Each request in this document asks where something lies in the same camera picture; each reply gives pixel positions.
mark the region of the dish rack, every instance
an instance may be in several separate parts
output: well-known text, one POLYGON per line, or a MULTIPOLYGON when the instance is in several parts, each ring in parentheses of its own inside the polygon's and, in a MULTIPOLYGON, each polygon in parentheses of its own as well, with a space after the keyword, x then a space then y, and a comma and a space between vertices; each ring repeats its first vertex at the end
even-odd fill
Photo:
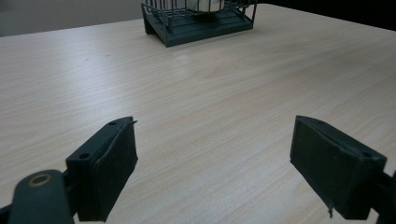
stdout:
POLYGON ((146 33, 158 35, 166 47, 253 29, 257 8, 257 0, 195 0, 195 10, 188 8, 191 0, 145 1, 146 33), (218 10, 211 11, 215 4, 218 10))

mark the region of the light wood surface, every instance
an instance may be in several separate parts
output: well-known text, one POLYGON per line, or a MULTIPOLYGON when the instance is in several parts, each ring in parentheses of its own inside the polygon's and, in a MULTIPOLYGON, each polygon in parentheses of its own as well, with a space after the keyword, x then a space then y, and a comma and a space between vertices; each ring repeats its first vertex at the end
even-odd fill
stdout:
POLYGON ((375 223, 329 218, 291 135, 323 119, 392 175, 395 98, 396 33, 270 5, 253 30, 169 49, 142 20, 2 37, 0 206, 132 115, 139 161, 107 223, 375 223))

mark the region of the wood grain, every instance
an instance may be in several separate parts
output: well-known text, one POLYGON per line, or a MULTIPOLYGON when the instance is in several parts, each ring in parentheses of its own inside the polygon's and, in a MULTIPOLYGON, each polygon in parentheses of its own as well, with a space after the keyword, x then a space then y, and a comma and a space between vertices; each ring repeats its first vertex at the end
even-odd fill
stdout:
POLYGON ((2 37, 0 206, 132 115, 139 162, 107 223, 375 223, 330 219, 290 142, 296 115, 323 119, 392 175, 395 62, 394 32, 270 5, 253 30, 169 49, 141 20, 2 37))

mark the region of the gray wall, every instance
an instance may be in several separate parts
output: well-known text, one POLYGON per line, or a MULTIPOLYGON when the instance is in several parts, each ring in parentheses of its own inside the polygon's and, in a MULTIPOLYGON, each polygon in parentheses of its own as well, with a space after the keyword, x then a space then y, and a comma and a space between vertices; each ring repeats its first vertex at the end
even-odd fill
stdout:
POLYGON ((0 36, 142 18, 141 0, 0 0, 0 36))

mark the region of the wire rack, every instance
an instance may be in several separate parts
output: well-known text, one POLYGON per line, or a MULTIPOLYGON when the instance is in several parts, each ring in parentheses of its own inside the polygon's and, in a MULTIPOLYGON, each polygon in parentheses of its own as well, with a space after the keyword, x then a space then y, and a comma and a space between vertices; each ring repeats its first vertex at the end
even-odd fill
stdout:
POLYGON ((257 0, 146 0, 146 33, 166 47, 253 29, 257 0), (249 15, 247 8, 252 6, 249 15))

